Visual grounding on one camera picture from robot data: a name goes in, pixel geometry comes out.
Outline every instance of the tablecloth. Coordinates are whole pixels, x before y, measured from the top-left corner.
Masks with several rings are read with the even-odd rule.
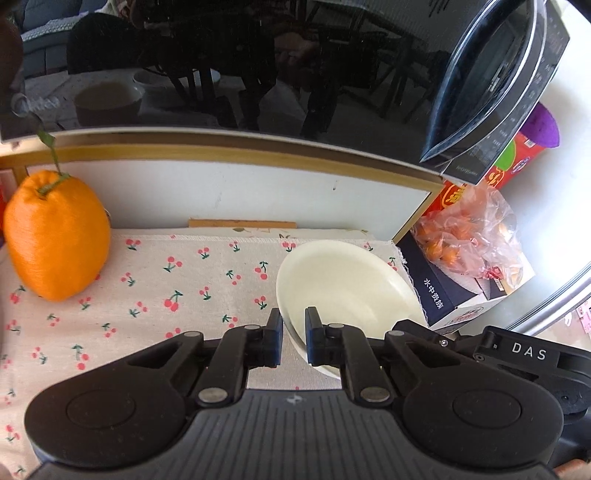
[[[0,462],[14,478],[25,478],[38,464],[23,416],[40,391],[186,330],[199,330],[210,339],[235,326],[264,324],[277,306],[279,266],[310,241],[302,237],[359,234],[189,232],[114,231],[108,262],[95,282],[61,303],[45,301],[23,285],[6,247],[0,249],[0,319],[5,329],[0,353]],[[391,242],[343,241],[371,251],[410,282]],[[305,363],[286,334],[281,366],[253,370],[248,387],[322,389],[339,388],[340,382]]]

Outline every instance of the clear plastic bag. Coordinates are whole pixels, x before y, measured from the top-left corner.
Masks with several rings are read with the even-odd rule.
[[[454,273],[521,284],[517,219],[501,193],[484,183],[467,186],[458,202],[431,212],[413,227],[427,259]]]

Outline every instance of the brand logo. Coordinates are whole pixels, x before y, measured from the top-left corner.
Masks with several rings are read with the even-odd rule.
[[[26,117],[29,113],[42,112],[60,107],[57,97],[30,99],[23,93],[12,96],[10,108],[12,113],[20,118]]]
[[[515,175],[518,171],[520,171],[523,167],[525,167],[527,165],[527,163],[530,161],[530,159],[531,159],[531,157],[525,157],[523,160],[518,162],[517,165],[515,165],[515,167],[513,167],[513,170],[511,170],[511,173],[513,175]]]
[[[537,360],[543,360],[546,358],[546,350],[538,350],[537,352],[534,352],[534,349],[532,347],[528,347],[527,349],[525,349],[524,347],[522,347],[522,345],[518,342],[515,342],[513,344],[513,350],[511,350],[513,353],[521,353],[521,350],[524,349],[523,355],[524,356],[530,356],[532,358],[535,358]]]
[[[300,397],[297,393],[294,393],[291,397],[287,397],[285,401],[287,403],[291,403],[293,406],[296,406],[298,403],[302,403],[304,399]]]
[[[486,182],[491,187],[496,187],[505,177],[505,172],[499,167],[493,165],[486,175]]]
[[[458,187],[457,185],[450,185],[449,188],[445,191],[445,193],[441,197],[441,206],[443,208],[447,208],[450,205],[456,203],[462,193],[464,193],[465,187]]]

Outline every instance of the cardboard box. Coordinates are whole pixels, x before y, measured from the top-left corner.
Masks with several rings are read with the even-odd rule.
[[[504,299],[511,289],[497,279],[471,278],[446,274],[423,255],[413,236],[407,233],[398,247],[406,260],[427,324],[442,335],[455,332]],[[531,266],[523,257],[524,279],[533,277]]]

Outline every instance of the green leaf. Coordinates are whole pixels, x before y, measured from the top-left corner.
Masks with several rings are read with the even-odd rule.
[[[39,140],[41,140],[43,144],[48,146],[49,148],[53,148],[56,144],[55,137],[43,130],[37,131],[37,136],[39,137]]]

